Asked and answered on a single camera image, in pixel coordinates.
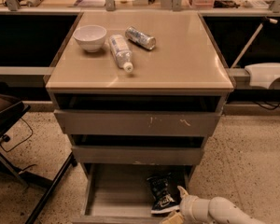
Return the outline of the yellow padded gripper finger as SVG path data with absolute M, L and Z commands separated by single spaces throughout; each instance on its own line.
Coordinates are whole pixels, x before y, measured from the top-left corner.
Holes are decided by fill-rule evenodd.
M 180 198 L 183 199 L 189 195 L 188 191 L 184 189 L 182 186 L 177 187 L 179 190 Z
M 172 211 L 167 217 L 165 217 L 160 224 L 183 224 L 184 218 L 179 212 Z

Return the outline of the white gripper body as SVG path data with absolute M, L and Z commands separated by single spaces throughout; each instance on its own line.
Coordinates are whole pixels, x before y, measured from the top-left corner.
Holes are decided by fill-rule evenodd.
M 186 224 L 209 224 L 213 219 L 209 215 L 209 200 L 198 196 L 185 196 L 180 203 L 180 213 Z

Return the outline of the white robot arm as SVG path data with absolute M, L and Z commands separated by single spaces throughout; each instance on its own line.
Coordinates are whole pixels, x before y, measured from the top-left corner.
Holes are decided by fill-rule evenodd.
M 179 211 L 172 211 L 159 224 L 266 224 L 251 217 L 223 197 L 202 199 L 189 195 L 181 186 Z

